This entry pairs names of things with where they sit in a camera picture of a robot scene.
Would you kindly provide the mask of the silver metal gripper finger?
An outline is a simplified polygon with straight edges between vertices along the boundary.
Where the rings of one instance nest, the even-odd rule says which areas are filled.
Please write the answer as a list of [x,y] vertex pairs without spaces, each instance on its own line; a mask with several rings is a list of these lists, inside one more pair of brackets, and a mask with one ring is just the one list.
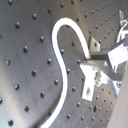
[[101,52],[98,57],[99,59],[96,60],[106,61],[110,69],[111,80],[107,85],[109,85],[111,89],[117,89],[123,79],[123,74],[118,73],[117,68],[120,64],[127,61],[123,45],[120,44],[112,49],[106,49]]

